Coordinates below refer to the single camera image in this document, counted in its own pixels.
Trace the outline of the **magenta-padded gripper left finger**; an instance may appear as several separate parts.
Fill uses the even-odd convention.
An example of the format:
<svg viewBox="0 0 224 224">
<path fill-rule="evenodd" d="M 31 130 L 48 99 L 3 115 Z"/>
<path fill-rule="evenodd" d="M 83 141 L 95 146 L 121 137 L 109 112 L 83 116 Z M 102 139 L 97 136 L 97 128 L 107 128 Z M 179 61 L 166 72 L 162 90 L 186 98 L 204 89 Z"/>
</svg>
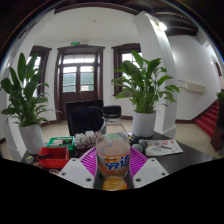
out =
<svg viewBox="0 0 224 224">
<path fill-rule="evenodd" d="M 80 158 L 72 158 L 58 176 L 84 188 L 94 187 L 97 174 L 96 148 L 93 147 Z"/>
</svg>

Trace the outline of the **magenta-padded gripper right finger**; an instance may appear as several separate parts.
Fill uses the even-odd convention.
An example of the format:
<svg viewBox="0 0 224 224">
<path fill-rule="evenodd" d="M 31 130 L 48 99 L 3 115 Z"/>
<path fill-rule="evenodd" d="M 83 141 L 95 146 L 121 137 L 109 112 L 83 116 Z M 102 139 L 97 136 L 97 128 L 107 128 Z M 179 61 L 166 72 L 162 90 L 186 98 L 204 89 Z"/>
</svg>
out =
<svg viewBox="0 0 224 224">
<path fill-rule="evenodd" d="M 129 172 L 134 188 L 140 188 L 168 175 L 156 158 L 148 159 L 134 148 L 130 148 Z"/>
</svg>

